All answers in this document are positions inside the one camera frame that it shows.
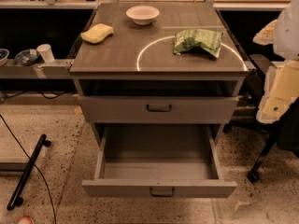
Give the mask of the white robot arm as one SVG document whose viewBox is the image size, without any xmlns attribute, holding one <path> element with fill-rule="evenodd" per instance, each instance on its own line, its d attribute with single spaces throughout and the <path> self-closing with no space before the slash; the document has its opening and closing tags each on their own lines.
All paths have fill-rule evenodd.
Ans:
<svg viewBox="0 0 299 224">
<path fill-rule="evenodd" d="M 270 124 L 280 120 L 299 97 L 299 0 L 291 0 L 277 19 L 254 36 L 253 42 L 272 44 L 274 53 L 284 59 L 267 69 L 256 115 L 259 122 Z"/>
</svg>

